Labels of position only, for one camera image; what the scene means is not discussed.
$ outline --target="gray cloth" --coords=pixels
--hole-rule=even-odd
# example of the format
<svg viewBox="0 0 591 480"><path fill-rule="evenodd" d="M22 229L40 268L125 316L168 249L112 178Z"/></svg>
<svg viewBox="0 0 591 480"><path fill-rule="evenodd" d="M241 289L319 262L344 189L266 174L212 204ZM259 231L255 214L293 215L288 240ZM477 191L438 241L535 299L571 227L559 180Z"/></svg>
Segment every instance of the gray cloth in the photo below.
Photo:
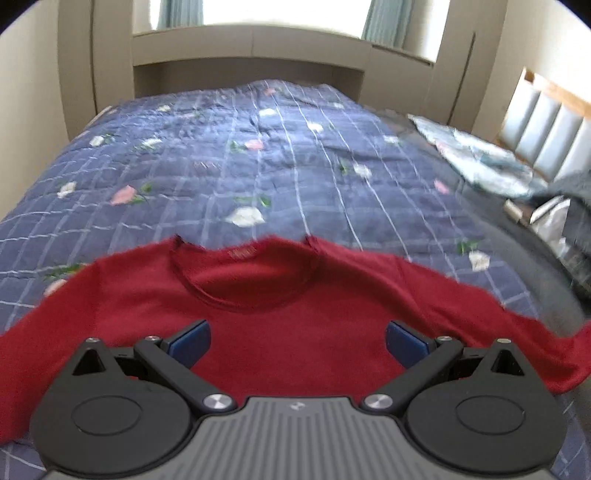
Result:
<svg viewBox="0 0 591 480"><path fill-rule="evenodd" d="M558 195L571 199L563 236L591 257L591 170L556 180L547 189L532 195L531 200L542 205Z"/></svg>

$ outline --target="headboard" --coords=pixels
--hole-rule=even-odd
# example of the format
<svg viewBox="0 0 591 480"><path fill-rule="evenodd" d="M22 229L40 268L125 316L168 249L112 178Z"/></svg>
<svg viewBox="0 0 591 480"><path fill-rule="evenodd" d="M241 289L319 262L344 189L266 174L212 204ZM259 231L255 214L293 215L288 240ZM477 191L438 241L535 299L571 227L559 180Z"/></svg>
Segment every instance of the headboard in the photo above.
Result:
<svg viewBox="0 0 591 480"><path fill-rule="evenodd" d="M496 140L546 180L591 168L591 103L524 69Z"/></svg>

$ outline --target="window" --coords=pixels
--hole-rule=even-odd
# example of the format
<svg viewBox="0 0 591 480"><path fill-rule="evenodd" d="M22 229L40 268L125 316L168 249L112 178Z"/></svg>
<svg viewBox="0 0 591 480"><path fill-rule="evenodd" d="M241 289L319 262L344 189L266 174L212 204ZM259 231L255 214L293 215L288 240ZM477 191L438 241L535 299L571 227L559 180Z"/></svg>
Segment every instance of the window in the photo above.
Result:
<svg viewBox="0 0 591 480"><path fill-rule="evenodd" d="M171 8L170 25L267 24L330 31L365 38L437 60L450 0L134 0L145 5L153 30L163 5Z"/></svg>
<svg viewBox="0 0 591 480"><path fill-rule="evenodd" d="M361 37L371 0L204 0L203 23L293 25Z"/></svg>

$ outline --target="ridged gray surface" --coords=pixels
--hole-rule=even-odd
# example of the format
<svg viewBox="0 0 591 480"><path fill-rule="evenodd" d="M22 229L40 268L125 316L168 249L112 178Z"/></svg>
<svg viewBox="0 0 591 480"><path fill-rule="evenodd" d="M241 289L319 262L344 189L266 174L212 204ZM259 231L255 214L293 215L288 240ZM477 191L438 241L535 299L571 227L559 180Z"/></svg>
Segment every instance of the ridged gray surface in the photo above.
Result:
<svg viewBox="0 0 591 480"><path fill-rule="evenodd" d="M253 398L206 419L175 458L129 480L457 480L419 455L395 421L346 398ZM547 472L525 480L551 480ZM46 480L70 480L49 472Z"/></svg>

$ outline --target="plaid bedspread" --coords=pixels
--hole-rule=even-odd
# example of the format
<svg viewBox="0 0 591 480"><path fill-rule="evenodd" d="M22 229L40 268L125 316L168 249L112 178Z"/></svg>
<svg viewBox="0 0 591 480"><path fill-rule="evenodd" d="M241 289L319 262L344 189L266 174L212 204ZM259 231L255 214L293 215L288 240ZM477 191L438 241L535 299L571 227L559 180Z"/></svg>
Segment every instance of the plaid bedspread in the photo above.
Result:
<svg viewBox="0 0 591 480"><path fill-rule="evenodd" d="M260 81L114 107L0 222L0 332L55 279L175 233L208 248L310 233L406 257L535 316L521 280L438 187L429 161L326 85ZM490 256L487 269L474 271L474 249ZM580 435L565 445L573 460L558 464L563 478L588 458ZM40 465L27 439L2 447L7 480L39 476Z"/></svg>

